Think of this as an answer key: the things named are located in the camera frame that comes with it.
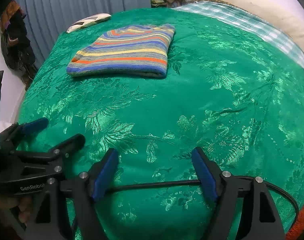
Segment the person's hand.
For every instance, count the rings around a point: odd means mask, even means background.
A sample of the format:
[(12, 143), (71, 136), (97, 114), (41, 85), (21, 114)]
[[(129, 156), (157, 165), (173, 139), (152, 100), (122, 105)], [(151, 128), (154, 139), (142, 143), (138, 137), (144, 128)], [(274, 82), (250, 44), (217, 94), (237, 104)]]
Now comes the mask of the person's hand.
[(17, 220), (20, 223), (27, 225), (27, 221), (32, 214), (32, 198), (6, 198), (0, 197), (0, 221), (8, 226), (10, 224), (10, 215), (12, 211), (17, 212)]

